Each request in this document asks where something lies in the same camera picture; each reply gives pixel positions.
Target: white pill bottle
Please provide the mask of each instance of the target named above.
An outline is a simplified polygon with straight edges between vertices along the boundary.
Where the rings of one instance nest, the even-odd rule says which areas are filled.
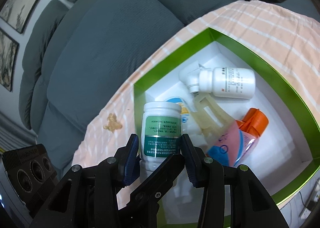
[[[181,106],[155,101],[144,105],[140,150],[143,182],[167,156],[180,153]]]
[[[215,96],[251,99],[255,87],[254,71],[248,68],[202,68],[199,73],[199,91]]]

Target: green box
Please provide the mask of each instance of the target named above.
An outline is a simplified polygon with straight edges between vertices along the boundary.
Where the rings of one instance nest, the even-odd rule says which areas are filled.
[[[207,28],[172,52],[153,69],[146,73],[140,80],[138,80],[134,84],[135,124],[137,134],[139,137],[141,136],[143,105],[146,103],[146,90],[193,54],[214,41],[235,53],[271,86],[296,119],[309,145],[312,154],[312,161],[294,180],[292,180],[292,182],[272,195],[274,201],[279,205],[300,190],[319,169],[320,128],[307,105],[293,87],[265,60],[234,39],[212,28]],[[181,226],[183,228],[187,228],[196,227],[196,224],[166,224],[164,211],[160,208],[158,213],[158,227],[161,226]],[[224,226],[230,226],[230,216],[225,217]]]

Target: gray sofa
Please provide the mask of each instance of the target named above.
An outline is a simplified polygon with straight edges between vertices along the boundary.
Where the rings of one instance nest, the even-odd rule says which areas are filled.
[[[24,125],[37,133],[60,177],[121,84],[185,25],[236,0],[69,1],[70,10],[52,0],[35,24],[19,101]],[[320,21],[310,0],[278,5]]]

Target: bed sheet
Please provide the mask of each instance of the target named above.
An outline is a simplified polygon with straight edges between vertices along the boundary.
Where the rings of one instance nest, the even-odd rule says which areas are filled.
[[[274,4],[239,0],[198,18],[150,56],[88,125],[72,164],[83,167],[97,165],[126,145],[131,133],[135,133],[134,83],[207,27],[235,39],[274,67],[302,97],[316,121],[320,122],[320,24]],[[121,129],[114,132],[106,129],[110,114],[117,116]],[[139,181],[136,181],[118,193],[119,208],[127,204],[131,191],[138,184]]]

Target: camera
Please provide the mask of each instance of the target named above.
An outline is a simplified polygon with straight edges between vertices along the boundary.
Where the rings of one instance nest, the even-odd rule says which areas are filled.
[[[2,154],[0,201],[17,227],[29,227],[58,182],[42,144]]]

